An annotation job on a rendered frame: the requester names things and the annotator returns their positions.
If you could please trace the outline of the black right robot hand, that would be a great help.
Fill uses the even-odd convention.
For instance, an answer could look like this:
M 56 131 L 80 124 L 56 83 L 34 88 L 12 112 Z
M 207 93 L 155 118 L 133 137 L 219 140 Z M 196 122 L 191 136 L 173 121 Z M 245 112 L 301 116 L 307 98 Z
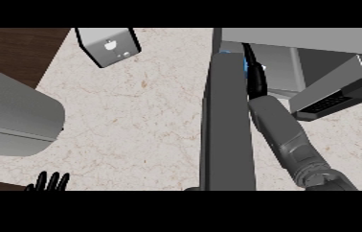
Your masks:
M 261 64 L 257 62 L 251 46 L 244 43 L 247 61 L 247 94 L 253 100 L 267 95 L 267 82 Z

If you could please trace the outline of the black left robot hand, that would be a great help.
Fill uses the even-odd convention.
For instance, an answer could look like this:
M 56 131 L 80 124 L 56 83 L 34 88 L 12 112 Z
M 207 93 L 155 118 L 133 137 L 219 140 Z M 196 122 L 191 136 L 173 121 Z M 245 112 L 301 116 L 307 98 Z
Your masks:
M 25 191 L 63 191 L 69 181 L 69 174 L 59 175 L 55 172 L 47 175 L 47 172 L 40 172 L 37 182 L 25 186 Z

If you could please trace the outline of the grey rounded appliance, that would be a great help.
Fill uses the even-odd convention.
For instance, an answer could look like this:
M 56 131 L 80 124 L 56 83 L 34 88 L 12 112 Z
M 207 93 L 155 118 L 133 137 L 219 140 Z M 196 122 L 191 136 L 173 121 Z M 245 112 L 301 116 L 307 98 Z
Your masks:
M 31 156 L 63 129 L 61 102 L 0 73 L 0 155 Z

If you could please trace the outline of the white box appliance black edges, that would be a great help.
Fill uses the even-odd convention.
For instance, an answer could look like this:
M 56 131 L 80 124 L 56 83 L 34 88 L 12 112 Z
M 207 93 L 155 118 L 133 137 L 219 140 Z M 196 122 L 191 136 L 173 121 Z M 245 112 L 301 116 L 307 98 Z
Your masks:
M 80 47 L 99 68 L 105 68 L 142 52 L 131 28 L 77 28 Z

